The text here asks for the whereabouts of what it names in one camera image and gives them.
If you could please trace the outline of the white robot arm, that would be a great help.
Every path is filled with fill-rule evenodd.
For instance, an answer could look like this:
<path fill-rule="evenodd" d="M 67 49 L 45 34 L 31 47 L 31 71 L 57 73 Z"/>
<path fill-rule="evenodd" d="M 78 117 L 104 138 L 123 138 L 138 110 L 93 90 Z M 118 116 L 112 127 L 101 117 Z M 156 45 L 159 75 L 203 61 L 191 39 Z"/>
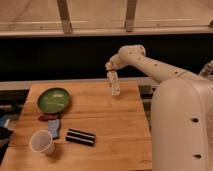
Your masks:
<path fill-rule="evenodd" d="M 114 95 L 120 93 L 117 71 L 128 65 L 158 83 L 151 102 L 152 171 L 210 171 L 207 116 L 213 114 L 213 82 L 147 57 L 141 45 L 127 45 L 105 64 Z"/>

